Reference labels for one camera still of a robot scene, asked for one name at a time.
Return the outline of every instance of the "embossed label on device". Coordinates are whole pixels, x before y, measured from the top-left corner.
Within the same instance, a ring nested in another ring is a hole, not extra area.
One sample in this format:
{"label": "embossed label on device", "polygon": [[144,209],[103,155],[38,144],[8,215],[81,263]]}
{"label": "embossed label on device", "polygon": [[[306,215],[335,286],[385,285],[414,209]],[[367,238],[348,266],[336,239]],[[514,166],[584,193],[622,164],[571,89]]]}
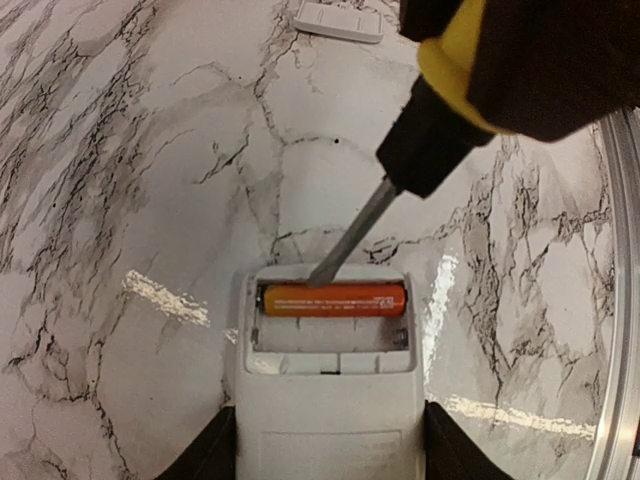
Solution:
{"label": "embossed label on device", "polygon": [[262,472],[264,478],[280,480],[396,480],[403,474],[400,439],[399,431],[265,433]]}

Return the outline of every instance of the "white plastic battery cover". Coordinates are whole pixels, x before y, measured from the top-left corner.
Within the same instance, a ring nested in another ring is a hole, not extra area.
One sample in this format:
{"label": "white plastic battery cover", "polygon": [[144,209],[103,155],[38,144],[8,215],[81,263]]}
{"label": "white plastic battery cover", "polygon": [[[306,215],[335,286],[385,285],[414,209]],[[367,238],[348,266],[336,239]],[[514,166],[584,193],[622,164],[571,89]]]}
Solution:
{"label": "white plastic battery cover", "polygon": [[[313,267],[267,267],[243,283],[236,361],[238,480],[423,479],[422,342],[408,276],[388,267],[345,265],[336,279],[404,283],[404,318],[385,319],[406,325],[404,348],[353,351],[344,342],[324,353],[290,345],[286,352],[256,348],[259,326],[272,320],[256,305],[260,286],[304,282]],[[341,320],[355,325],[357,319]],[[304,328],[295,318],[287,321],[291,329]]]}
{"label": "white plastic battery cover", "polygon": [[382,15],[303,1],[293,19],[298,30],[364,43],[382,40]]}

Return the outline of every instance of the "metal edge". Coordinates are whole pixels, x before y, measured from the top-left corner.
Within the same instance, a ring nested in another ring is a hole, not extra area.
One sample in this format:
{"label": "metal edge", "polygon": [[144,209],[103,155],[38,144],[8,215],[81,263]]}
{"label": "metal edge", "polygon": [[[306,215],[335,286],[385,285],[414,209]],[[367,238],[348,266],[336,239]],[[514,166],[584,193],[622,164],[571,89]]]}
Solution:
{"label": "metal edge", "polygon": [[640,118],[600,121],[613,204],[615,312],[604,404],[586,480],[638,478],[632,457],[640,420]]}

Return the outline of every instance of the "white plastic device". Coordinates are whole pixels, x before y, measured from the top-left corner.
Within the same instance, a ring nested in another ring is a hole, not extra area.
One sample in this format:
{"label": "white plastic device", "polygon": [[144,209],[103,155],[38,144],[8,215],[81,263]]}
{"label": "white plastic device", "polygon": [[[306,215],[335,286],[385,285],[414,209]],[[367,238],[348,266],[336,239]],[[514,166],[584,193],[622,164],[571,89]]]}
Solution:
{"label": "white plastic device", "polygon": [[410,279],[373,265],[345,265],[336,279],[403,282],[408,302],[401,318],[262,313],[262,286],[304,282],[313,267],[267,267],[243,283],[238,480],[423,479],[422,342]]}
{"label": "white plastic device", "polygon": [[356,42],[378,43],[382,40],[382,15],[346,9],[335,5],[303,1],[293,25],[303,32]]}

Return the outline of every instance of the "gray marble pattern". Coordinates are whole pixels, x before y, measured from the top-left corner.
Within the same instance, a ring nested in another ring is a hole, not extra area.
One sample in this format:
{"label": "gray marble pattern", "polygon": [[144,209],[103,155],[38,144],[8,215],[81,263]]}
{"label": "gray marble pattern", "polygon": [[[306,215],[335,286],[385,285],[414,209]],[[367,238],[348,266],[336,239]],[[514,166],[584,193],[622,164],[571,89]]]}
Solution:
{"label": "gray marble pattern", "polygon": [[[320,260],[375,188],[415,44],[295,0],[0,0],[0,478],[150,479],[233,396],[241,278]],[[351,261],[409,272],[425,395],[516,479],[578,480],[606,385],[597,127],[501,137]]]}

